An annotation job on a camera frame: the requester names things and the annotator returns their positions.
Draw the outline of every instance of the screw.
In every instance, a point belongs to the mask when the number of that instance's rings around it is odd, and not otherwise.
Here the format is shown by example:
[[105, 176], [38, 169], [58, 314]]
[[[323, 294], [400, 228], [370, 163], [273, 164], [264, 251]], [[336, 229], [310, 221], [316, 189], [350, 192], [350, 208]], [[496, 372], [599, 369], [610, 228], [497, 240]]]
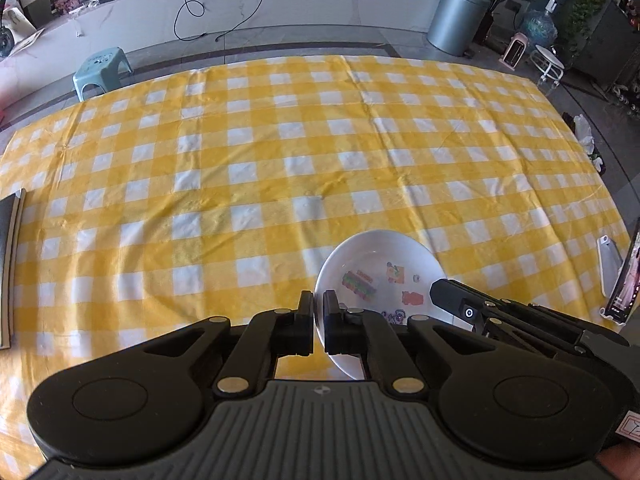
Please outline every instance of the screw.
[[225, 377], [218, 381], [218, 389], [226, 394], [239, 394], [249, 387], [249, 381], [242, 377]]
[[415, 377], [401, 377], [394, 381], [393, 387], [399, 394], [416, 394], [424, 388], [424, 383]]

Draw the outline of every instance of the pink object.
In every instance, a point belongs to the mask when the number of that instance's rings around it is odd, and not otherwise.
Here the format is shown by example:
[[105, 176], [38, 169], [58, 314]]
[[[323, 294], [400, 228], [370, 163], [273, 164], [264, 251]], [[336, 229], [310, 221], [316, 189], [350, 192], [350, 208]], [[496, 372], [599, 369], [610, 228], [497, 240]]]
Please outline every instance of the pink object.
[[516, 65], [520, 62], [522, 56], [524, 56], [528, 44], [528, 38], [524, 34], [517, 32], [516, 35], [511, 38], [511, 43], [499, 61], [510, 70], [516, 70]]
[[417, 292], [402, 292], [402, 304], [419, 306], [424, 304], [424, 296]]
[[80, 0], [56, 0], [53, 2], [53, 6], [56, 7], [60, 14], [68, 14], [80, 7]]

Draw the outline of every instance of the logo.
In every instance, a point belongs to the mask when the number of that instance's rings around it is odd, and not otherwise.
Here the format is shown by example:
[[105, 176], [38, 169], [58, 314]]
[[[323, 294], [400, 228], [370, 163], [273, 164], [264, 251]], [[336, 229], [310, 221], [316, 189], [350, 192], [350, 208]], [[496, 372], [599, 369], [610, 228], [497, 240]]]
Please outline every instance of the logo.
[[328, 386], [324, 386], [323, 384], [322, 386], [316, 386], [314, 388], [314, 392], [322, 397], [322, 396], [325, 396], [326, 394], [330, 394], [331, 388], [329, 388]]
[[640, 442], [640, 415], [635, 412], [626, 412], [616, 433], [635, 442]]

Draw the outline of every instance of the stool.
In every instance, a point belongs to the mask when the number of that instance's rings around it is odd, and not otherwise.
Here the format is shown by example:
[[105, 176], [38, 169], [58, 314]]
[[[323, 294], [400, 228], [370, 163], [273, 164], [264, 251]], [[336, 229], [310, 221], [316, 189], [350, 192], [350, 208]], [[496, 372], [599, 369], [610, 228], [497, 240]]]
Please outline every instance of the stool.
[[84, 101], [82, 92], [87, 85], [99, 86], [104, 93], [122, 88], [118, 69], [123, 63], [129, 73], [133, 69], [121, 48], [107, 48], [89, 57], [74, 74], [74, 86], [78, 100]]
[[531, 53], [529, 59], [542, 72], [538, 86], [545, 83], [547, 79], [554, 82], [551, 85], [551, 90], [547, 93], [547, 95], [551, 94], [560, 84], [564, 75], [564, 65], [552, 52], [539, 45], [536, 45], [536, 49]]

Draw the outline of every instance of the white bowl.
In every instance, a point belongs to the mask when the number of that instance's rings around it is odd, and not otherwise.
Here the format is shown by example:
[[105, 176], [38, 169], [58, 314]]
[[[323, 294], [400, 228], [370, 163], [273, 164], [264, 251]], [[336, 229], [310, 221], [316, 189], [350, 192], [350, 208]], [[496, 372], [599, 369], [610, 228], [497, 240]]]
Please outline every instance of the white bowl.
[[[322, 295], [335, 290], [338, 302], [382, 313], [390, 323], [406, 324], [414, 314], [469, 327], [431, 303], [433, 282], [446, 278], [442, 267], [422, 244], [395, 231], [375, 230], [353, 235], [324, 262], [316, 281], [316, 330], [324, 345]], [[352, 379], [363, 379], [360, 359], [330, 356]]]

